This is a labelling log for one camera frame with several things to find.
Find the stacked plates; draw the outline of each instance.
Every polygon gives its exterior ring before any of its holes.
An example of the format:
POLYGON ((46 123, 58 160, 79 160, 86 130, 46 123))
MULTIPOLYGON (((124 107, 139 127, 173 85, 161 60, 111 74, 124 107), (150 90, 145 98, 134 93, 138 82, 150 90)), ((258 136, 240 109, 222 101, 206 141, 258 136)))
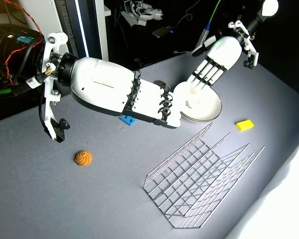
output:
POLYGON ((193 122, 214 120, 222 109, 219 96, 209 86, 194 88, 182 82, 175 87, 173 98, 180 105, 181 114, 193 122))

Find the wire rack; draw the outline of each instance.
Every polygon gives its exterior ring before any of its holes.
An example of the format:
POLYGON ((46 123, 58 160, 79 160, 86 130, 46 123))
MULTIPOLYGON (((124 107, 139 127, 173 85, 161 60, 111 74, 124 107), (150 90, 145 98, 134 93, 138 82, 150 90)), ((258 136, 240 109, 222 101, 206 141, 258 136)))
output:
POLYGON ((250 145, 219 157, 202 138, 212 123, 184 144, 145 179, 144 190, 175 228, 200 228, 263 151, 240 159, 250 145))

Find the gray table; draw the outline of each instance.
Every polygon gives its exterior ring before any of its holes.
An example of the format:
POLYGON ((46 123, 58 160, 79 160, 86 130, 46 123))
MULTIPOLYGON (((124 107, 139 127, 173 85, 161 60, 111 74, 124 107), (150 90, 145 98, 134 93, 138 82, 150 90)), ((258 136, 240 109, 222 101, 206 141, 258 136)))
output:
MULTIPOLYGON (((144 68, 142 77, 174 87, 202 59, 177 56, 144 68)), ((0 239, 224 238, 299 144, 299 95, 262 66, 244 68, 244 59, 214 86, 223 110, 204 141, 232 132, 217 153, 249 142, 246 154, 266 149, 203 228, 173 229, 142 185, 206 123, 182 119, 167 129, 138 120, 129 127, 66 96, 54 110, 71 124, 61 144, 43 132, 37 108, 0 121, 0 239), (245 119, 255 128, 238 132, 234 123, 245 119), (90 166, 75 164, 80 150, 93 153, 90 166)))

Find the green cable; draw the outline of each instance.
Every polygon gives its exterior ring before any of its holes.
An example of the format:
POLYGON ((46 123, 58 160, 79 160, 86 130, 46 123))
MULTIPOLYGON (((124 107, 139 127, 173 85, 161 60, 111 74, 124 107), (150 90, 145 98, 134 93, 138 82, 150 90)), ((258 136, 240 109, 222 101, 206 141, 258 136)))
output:
POLYGON ((0 95, 10 94, 11 92, 11 88, 0 90, 0 95))
POLYGON ((209 23, 211 23, 211 20, 213 19, 214 15, 215 15, 215 12, 216 12, 216 10, 217 10, 218 5, 220 4, 220 2, 221 2, 221 0, 218 0, 218 3, 217 3, 217 5, 216 5, 216 7, 215 7, 215 9, 214 9, 214 11, 213 11, 213 14, 212 14, 211 17, 210 17, 209 23))

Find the brown round object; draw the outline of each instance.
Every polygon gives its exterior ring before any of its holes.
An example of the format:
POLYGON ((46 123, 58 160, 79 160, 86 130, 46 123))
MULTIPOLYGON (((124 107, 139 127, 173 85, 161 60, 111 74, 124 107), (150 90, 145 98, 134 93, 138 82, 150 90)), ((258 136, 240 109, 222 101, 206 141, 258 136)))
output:
POLYGON ((80 151, 76 154, 74 160, 80 166, 87 166, 92 162, 93 156, 88 151, 80 151))

